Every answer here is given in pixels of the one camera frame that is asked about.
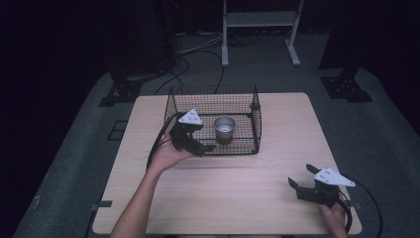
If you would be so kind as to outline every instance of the table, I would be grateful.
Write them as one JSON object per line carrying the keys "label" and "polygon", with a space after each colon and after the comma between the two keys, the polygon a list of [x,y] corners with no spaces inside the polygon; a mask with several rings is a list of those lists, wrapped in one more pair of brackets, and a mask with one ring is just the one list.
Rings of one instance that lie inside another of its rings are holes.
{"label": "table", "polygon": [[[260,93],[262,143],[252,156],[203,157],[181,162],[157,184],[149,234],[326,234],[315,203],[298,200],[287,178],[314,185],[305,165],[337,170],[304,93]],[[141,96],[109,177],[93,230],[109,234],[142,179],[163,125],[167,96]],[[362,231],[353,210],[352,234]]]}
{"label": "table", "polygon": [[223,1],[223,43],[222,66],[229,66],[228,28],[230,27],[277,27],[291,26],[290,38],[285,40],[287,50],[294,66],[300,60],[294,49],[294,39],[299,26],[304,0],[299,0],[296,11],[283,12],[228,12],[227,0]]}

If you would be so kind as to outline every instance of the wire cage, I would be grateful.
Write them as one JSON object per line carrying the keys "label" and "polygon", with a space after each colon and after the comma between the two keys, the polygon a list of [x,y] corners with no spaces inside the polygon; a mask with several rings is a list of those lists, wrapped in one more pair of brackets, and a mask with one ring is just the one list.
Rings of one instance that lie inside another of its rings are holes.
{"label": "wire cage", "polygon": [[[166,104],[165,121],[175,113],[195,109],[203,121],[203,128],[192,136],[203,145],[216,145],[205,155],[254,155],[260,150],[262,113],[257,86],[182,86],[172,87]],[[214,121],[229,116],[236,122],[232,143],[220,145],[216,140]],[[175,120],[167,127],[170,131]]]}

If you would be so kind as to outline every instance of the human hand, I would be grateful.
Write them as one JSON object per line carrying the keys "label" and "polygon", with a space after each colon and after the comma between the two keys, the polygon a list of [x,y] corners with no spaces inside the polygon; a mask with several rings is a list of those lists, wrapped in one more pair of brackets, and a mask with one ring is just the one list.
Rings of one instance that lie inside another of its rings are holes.
{"label": "human hand", "polygon": [[346,212],[343,207],[336,202],[331,208],[326,204],[318,204],[318,208],[331,235],[335,238],[347,238]]}
{"label": "human hand", "polygon": [[187,151],[177,151],[171,142],[169,134],[167,134],[160,140],[149,170],[162,173],[192,156]]}

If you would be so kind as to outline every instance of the floor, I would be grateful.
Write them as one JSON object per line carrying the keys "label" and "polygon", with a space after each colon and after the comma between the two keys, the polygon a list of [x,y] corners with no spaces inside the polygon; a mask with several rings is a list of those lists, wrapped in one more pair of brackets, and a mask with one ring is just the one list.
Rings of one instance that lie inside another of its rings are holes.
{"label": "floor", "polygon": [[[215,44],[206,49],[208,52],[188,55],[178,62],[174,73],[187,69],[179,76],[181,81],[174,79],[157,91],[173,78],[168,73],[145,83],[140,94],[166,95],[172,85],[180,83],[215,85],[222,75],[222,84],[254,83],[259,92],[305,92],[340,171],[362,181],[374,194],[383,216],[381,237],[417,237],[418,135],[379,80],[363,68],[356,81],[373,102],[349,103],[329,97],[320,77],[337,75],[340,70],[318,70],[328,34],[297,35],[300,67],[291,64],[286,38],[287,35],[262,36],[255,44],[230,47],[230,65],[226,68],[214,55],[221,53],[220,44]],[[183,36],[179,40],[181,48],[187,50],[209,38]],[[117,121],[129,119],[133,108],[132,102],[99,107],[111,86],[109,74],[98,78],[14,237],[103,237],[94,234],[90,226],[94,205],[101,198],[121,142],[118,138],[109,140],[109,136]],[[364,230],[356,237],[374,237],[379,223],[373,203],[362,189],[350,189],[349,193],[353,201],[362,205],[358,215]]]}

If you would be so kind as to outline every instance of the silver cup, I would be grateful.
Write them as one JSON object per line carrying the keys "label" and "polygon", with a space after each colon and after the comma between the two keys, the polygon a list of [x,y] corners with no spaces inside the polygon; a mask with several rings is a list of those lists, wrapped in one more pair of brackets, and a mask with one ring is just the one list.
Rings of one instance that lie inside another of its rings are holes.
{"label": "silver cup", "polygon": [[229,145],[234,139],[235,120],[228,116],[218,117],[214,121],[216,141],[220,145]]}

